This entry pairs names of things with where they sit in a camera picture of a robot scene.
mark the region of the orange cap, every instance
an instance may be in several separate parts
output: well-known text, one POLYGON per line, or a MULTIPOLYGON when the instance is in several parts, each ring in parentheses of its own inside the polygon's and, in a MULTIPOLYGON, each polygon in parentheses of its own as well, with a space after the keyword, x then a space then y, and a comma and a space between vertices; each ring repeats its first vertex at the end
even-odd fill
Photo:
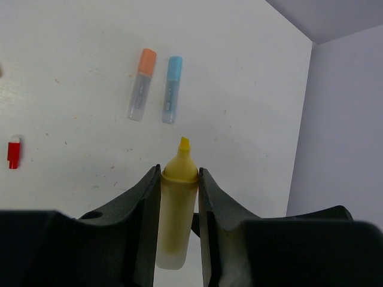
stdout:
POLYGON ((150 49, 143 49, 141 59, 139 60, 138 72, 151 76, 153 74, 154 64, 156 63, 157 53, 150 49))

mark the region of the red cap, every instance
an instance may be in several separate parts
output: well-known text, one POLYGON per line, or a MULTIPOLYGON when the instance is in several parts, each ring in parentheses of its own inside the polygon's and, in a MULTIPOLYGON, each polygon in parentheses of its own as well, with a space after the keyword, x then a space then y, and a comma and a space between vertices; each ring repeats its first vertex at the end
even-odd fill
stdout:
POLYGON ((20 160, 20 141, 8 143, 8 161, 10 162, 10 169, 17 169, 20 160))

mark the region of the bottle tip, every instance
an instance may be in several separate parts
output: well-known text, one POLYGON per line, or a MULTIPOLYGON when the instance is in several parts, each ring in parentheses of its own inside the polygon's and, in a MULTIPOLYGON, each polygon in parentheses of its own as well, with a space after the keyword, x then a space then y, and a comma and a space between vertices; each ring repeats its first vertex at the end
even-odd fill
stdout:
POLYGON ((189 139, 182 137, 180 142, 180 148, 190 149, 189 139))

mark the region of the white table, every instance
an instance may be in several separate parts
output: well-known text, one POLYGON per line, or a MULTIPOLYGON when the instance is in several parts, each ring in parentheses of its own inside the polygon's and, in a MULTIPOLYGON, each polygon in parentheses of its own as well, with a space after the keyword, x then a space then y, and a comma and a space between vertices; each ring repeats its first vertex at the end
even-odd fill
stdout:
MULTIPOLYGON (((190 138, 220 187, 284 216, 311 42, 263 0, 0 2, 0 208, 81 216, 190 138), (158 53, 145 114, 124 114, 143 48, 158 53), (183 57, 178 118, 161 122, 167 62, 183 57), (22 135, 18 170, 7 142, 22 135)), ((155 286, 202 286, 199 240, 155 286)))

